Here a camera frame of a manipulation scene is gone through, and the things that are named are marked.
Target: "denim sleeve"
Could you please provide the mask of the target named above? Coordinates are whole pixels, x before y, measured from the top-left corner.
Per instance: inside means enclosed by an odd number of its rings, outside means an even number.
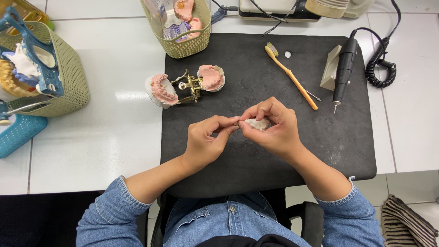
[[[349,194],[340,200],[316,200],[324,211],[324,247],[384,246],[375,209],[354,184]]]
[[[136,218],[151,205],[136,200],[118,177],[85,210],[76,228],[76,246],[143,246]]]

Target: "brass articulator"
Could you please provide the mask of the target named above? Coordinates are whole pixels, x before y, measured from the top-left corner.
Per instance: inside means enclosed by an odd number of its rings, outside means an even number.
[[[181,80],[183,80],[183,79],[187,79],[187,82],[186,83],[182,82]],[[197,103],[198,98],[201,97],[200,90],[203,88],[201,86],[201,84],[203,83],[203,77],[196,79],[194,76],[189,75],[189,70],[186,69],[186,72],[182,76],[178,77],[175,81],[171,81],[171,85],[173,85],[177,82],[180,82],[180,83],[178,83],[179,89],[183,90],[185,88],[189,88],[191,91],[191,95],[179,100],[178,104],[189,101],[189,100],[194,100],[195,103]]]

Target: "toothbrush bristles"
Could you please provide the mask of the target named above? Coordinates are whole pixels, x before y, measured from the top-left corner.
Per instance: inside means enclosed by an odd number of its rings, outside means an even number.
[[[267,46],[273,52],[274,56],[276,56],[276,57],[279,56],[279,53],[277,52],[276,48],[274,47],[274,45],[272,43],[267,42]]]

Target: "yellow bottle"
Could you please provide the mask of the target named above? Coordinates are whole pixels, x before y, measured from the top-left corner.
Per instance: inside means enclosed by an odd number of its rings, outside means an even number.
[[[49,20],[49,17],[46,15],[46,13],[37,9],[26,0],[0,0],[0,18],[3,18],[7,7],[14,7],[24,21],[42,22],[50,29],[54,29],[54,24]],[[17,35],[20,32],[15,28],[12,28],[7,33],[9,35]]]

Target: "person's left hand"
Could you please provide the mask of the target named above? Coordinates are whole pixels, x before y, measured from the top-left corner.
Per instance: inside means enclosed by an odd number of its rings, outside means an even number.
[[[223,152],[229,136],[239,129],[233,125],[238,120],[239,116],[215,115],[189,125],[186,152],[182,155],[185,171],[193,174],[215,161]],[[218,136],[213,137],[213,133],[218,133]]]

